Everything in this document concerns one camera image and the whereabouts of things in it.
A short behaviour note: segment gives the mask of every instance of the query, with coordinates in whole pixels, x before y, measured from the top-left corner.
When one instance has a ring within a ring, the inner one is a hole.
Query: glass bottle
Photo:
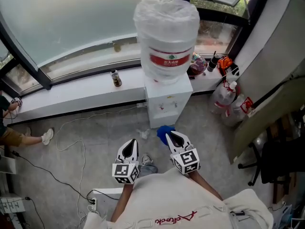
[[[120,79],[120,76],[119,76],[119,73],[118,73],[117,70],[111,70],[110,75],[111,75],[111,77],[112,77],[113,84],[114,84],[115,86],[120,86],[120,85],[122,85],[122,81],[121,81],[121,79]]]

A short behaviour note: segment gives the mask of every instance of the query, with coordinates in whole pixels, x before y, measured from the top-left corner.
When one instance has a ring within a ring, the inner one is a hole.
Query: window frame
[[[197,8],[200,16],[200,20],[205,21],[216,21],[231,25],[236,25],[241,27],[234,35],[230,41],[229,47],[231,47],[229,53],[227,54],[231,59],[235,59],[250,36],[254,26],[256,25],[267,0],[250,0],[246,6],[246,10],[242,17],[226,13],[223,11],[210,10]],[[21,45],[17,42],[7,24],[4,21],[2,14],[0,13],[0,40],[13,55],[13,59],[9,61],[3,68],[0,70],[0,85],[2,89],[11,97],[23,97],[29,94],[32,94],[41,89],[50,90],[53,85],[58,85],[61,83],[66,83],[83,77],[96,75],[100,73],[110,72],[113,68],[117,70],[140,67],[140,59],[126,60],[121,62],[109,63],[106,65],[101,65],[86,70],[77,71],[67,75],[60,76],[51,80],[47,74],[43,72],[41,68],[35,64],[35,62],[30,58],[30,56],[24,51]],[[110,42],[103,45],[92,46],[81,51],[77,51],[67,55],[66,57],[59,58],[54,60],[46,65],[52,65],[56,62],[61,62],[67,58],[75,57],[82,55],[86,52],[93,52],[100,49],[105,49],[112,47],[116,42]],[[211,54],[202,54],[206,59],[210,59],[213,55]],[[14,67],[20,64],[40,85],[31,87],[27,90],[24,90],[18,93],[11,86],[6,84],[3,81],[3,77]]]

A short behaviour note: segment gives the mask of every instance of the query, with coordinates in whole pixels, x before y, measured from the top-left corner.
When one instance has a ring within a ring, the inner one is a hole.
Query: sneaker
[[[146,163],[152,163],[152,159],[148,156],[148,153],[143,154],[142,156],[142,166],[145,165]]]
[[[31,129],[27,126],[27,130],[26,130],[26,132],[25,132],[25,136],[31,136],[31,134],[32,134],[32,131],[31,131]]]
[[[44,145],[48,145],[50,143],[50,140],[54,136],[54,131],[52,128],[50,128],[45,134],[42,135],[42,143]]]

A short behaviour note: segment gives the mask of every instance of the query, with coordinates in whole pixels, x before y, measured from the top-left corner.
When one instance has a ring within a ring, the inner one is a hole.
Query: orange object
[[[224,56],[220,60],[218,60],[217,66],[220,71],[220,74],[222,76],[225,76],[226,75],[225,70],[229,68],[232,64],[233,64],[233,60],[230,59],[228,56]]]

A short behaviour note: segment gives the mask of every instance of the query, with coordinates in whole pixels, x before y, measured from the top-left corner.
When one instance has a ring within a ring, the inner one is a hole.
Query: window sill
[[[79,110],[127,103],[145,99],[144,72],[142,68],[121,70],[122,85],[115,87],[109,73],[102,73],[53,86],[50,91],[41,90],[25,96],[14,123],[69,113]],[[193,92],[214,90],[221,80],[217,70],[205,71],[191,80]]]

